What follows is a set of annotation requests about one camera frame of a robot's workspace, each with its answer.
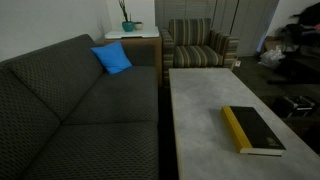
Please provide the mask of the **dark grey patterned sofa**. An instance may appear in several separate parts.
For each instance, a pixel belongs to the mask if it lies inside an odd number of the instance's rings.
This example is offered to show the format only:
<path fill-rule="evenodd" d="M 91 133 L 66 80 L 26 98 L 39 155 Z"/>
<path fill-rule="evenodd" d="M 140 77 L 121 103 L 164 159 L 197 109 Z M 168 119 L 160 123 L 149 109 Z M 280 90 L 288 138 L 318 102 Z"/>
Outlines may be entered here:
<path fill-rule="evenodd" d="M 154 65 L 109 74 L 83 34 L 0 63 L 0 180 L 159 180 Z"/>

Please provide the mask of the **small white plant pot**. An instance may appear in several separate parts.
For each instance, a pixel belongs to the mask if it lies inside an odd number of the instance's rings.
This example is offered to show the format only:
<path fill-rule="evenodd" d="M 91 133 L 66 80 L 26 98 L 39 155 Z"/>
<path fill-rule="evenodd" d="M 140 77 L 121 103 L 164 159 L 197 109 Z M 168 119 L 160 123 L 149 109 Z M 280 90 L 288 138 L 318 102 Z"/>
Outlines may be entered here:
<path fill-rule="evenodd" d="M 135 30 L 141 30 L 143 28 L 143 23 L 140 21 L 137 21 L 134 23 L 134 29 Z"/>

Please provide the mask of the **black book with yellow spine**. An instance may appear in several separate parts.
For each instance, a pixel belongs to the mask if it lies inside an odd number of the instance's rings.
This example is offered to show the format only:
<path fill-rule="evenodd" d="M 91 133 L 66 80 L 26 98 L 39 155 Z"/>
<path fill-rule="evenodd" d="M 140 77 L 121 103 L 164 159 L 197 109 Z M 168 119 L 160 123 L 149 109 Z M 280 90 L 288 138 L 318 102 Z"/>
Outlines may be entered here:
<path fill-rule="evenodd" d="M 253 107 L 223 106 L 221 116 L 240 154 L 281 156 L 286 150 Z"/>

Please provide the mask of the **blue throw pillow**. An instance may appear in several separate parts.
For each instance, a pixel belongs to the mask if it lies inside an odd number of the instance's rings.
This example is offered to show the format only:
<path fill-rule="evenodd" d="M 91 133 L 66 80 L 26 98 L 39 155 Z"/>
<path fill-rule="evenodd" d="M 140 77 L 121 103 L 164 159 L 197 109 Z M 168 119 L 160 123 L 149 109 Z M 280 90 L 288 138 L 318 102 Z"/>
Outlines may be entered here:
<path fill-rule="evenodd" d="M 132 66 L 120 41 L 101 47 L 94 47 L 91 51 L 98 57 L 109 74 L 119 73 Z"/>

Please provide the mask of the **black case on floor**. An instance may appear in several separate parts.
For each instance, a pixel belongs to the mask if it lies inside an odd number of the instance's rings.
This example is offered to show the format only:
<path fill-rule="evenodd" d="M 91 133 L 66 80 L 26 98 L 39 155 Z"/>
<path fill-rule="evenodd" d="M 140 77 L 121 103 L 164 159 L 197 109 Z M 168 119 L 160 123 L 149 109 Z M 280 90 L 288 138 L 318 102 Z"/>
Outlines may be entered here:
<path fill-rule="evenodd" d="M 308 96 L 282 96 L 274 101 L 271 110 L 281 118 L 308 117 L 318 107 L 319 103 Z"/>

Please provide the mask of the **wooden side table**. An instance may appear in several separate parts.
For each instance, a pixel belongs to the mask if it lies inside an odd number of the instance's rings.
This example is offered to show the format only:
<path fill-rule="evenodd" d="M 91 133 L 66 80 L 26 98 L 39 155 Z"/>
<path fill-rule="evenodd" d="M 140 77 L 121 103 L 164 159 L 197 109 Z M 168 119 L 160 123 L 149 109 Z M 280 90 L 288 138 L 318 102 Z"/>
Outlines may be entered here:
<path fill-rule="evenodd" d="M 162 39 L 122 38 L 120 39 L 127 57 L 134 65 L 154 65 L 157 69 L 158 86 L 162 86 Z"/>

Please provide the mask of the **cardboard box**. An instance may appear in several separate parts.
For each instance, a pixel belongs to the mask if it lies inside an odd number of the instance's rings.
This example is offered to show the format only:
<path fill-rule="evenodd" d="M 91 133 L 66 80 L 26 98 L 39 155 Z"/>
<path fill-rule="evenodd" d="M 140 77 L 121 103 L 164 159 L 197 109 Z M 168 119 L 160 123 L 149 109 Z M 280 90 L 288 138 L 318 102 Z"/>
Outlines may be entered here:
<path fill-rule="evenodd" d="M 267 36 L 263 43 L 263 50 L 269 51 L 269 50 L 281 49 L 282 45 L 283 45 L 283 41 L 281 39 L 278 39 L 272 36 Z"/>

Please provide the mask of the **white plastic bag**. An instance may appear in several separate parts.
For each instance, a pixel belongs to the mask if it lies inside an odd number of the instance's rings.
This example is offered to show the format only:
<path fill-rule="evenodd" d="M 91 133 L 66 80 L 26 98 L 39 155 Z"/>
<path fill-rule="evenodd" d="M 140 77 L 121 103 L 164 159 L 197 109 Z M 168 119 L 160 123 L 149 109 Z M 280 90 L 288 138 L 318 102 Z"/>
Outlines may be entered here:
<path fill-rule="evenodd" d="M 284 58 L 285 55 L 281 50 L 269 50 L 260 56 L 259 64 L 270 69 L 276 69 L 280 65 L 280 60 Z"/>

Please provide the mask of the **white tray on side table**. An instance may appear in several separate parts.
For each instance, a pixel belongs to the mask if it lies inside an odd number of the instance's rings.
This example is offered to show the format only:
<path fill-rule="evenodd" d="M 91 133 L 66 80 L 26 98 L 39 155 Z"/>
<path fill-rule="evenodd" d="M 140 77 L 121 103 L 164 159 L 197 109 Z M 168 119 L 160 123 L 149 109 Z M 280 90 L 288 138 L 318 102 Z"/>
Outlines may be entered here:
<path fill-rule="evenodd" d="M 134 30 L 132 32 L 125 32 L 123 29 L 111 30 L 105 35 L 106 39 L 121 39 L 121 38 L 154 38 L 159 36 L 157 26 L 146 26 L 141 30 Z"/>

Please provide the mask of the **teal plant pot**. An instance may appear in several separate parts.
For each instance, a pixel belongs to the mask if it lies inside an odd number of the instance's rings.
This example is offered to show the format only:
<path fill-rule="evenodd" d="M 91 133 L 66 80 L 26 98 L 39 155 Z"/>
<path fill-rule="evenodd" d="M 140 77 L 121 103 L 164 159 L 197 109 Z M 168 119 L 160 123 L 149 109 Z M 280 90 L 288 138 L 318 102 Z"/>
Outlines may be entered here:
<path fill-rule="evenodd" d="M 125 32 L 132 32 L 134 30 L 134 23 L 132 21 L 123 21 L 122 28 Z"/>

